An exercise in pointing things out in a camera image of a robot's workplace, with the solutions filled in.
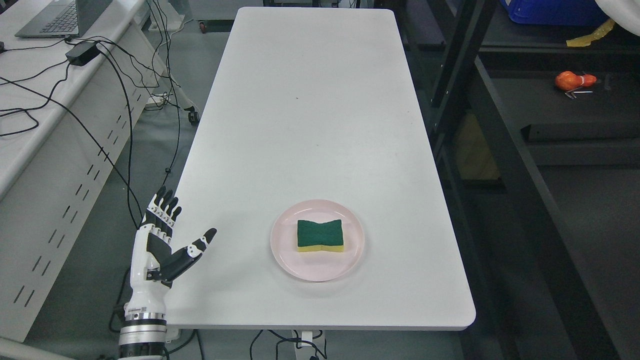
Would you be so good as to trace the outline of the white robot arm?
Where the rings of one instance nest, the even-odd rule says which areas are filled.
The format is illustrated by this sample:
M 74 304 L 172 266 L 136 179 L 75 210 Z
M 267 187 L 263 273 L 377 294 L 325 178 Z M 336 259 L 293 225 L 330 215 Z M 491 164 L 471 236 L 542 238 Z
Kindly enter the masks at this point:
M 134 313 L 125 317 L 119 331 L 119 360 L 161 360 L 167 335 L 165 314 Z

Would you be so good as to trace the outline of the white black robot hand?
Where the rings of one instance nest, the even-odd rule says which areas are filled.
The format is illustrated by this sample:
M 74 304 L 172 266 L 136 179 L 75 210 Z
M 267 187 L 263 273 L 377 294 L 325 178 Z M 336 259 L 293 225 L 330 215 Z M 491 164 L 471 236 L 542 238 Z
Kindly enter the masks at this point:
M 198 262 L 210 246 L 216 228 L 210 228 L 187 246 L 172 248 L 173 232 L 182 207 L 171 189 L 160 187 L 147 205 L 135 233 L 130 264 L 132 296 L 125 305 L 126 321 L 162 319 L 165 297 L 174 280 Z

